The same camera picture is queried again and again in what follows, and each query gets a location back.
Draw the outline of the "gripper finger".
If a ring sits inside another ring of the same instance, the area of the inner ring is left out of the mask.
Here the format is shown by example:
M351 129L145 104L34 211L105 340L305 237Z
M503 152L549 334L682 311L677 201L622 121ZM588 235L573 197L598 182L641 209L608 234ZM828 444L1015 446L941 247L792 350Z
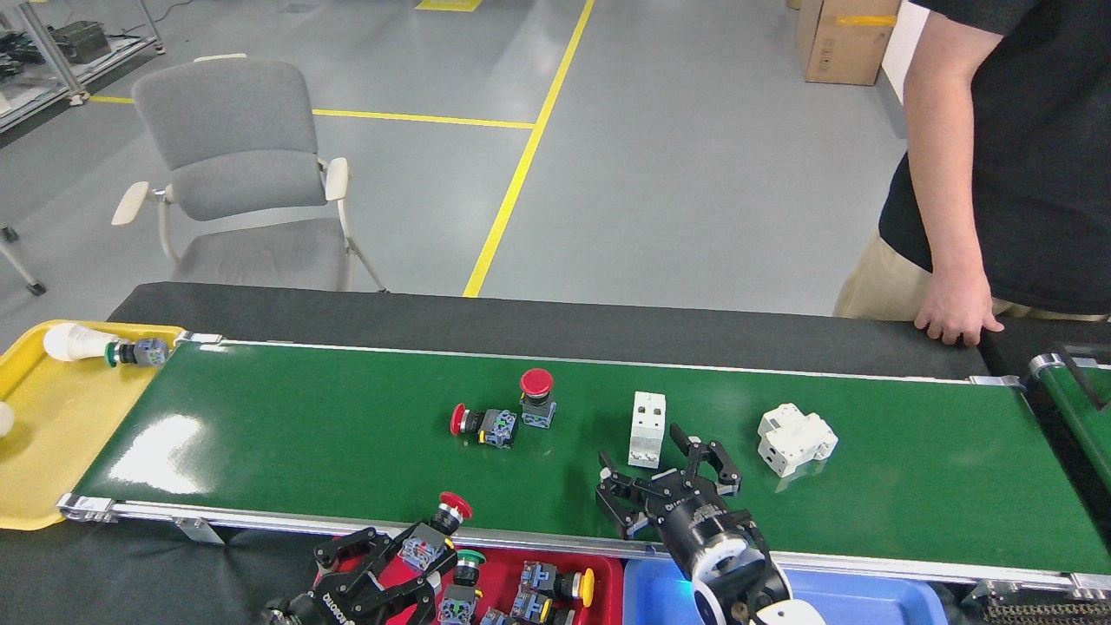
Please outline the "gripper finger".
M389 587L381 581L381 575L399 554L402 540L403 531L390 534L389 531L368 527L317 543L314 561L318 574L314 589L366 592L374 586L386 592Z
M446 555L441 564L437 564L429 572L413 569L406 564L401 557L386 565L382 574L382 585L388 592L393 592L396 587L401 587L402 593L391 599L386 609L386 617L382 624L430 624L434 621L437 613L437 597L444 588L446 582L451 579L451 572L456 569L457 554Z
M595 505L615 526L622 540L632 540L640 530L665 523L658 503L664 498L663 472L652 478L632 477L603 467L595 487Z
M738 494L742 476L722 444L717 440L707 443L699 437L689 436L678 424L670 424L669 436L687 460L685 468L680 470L680 484L683 490L693 490L695 485L707 483L707 480L700 476L699 467L703 463L710 463L715 471L713 485L717 494L722 496Z

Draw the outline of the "person's right hand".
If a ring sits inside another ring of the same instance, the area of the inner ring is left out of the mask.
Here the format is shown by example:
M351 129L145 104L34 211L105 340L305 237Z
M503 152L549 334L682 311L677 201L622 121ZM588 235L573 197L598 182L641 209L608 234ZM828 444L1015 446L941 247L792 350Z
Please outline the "person's right hand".
M945 345L979 345L987 332L1004 329L993 312L983 269L933 273L913 324Z

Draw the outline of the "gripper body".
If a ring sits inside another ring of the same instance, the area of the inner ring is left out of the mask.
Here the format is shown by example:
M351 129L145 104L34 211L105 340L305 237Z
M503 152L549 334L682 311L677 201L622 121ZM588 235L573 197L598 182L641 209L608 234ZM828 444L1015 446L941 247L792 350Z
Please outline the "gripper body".
M647 516L684 574L729 574L765 562L750 510L733 510L705 488L669 488L647 498Z
M266 603L266 624L382 624L386 589L371 586L353 595L306 592L293 599Z

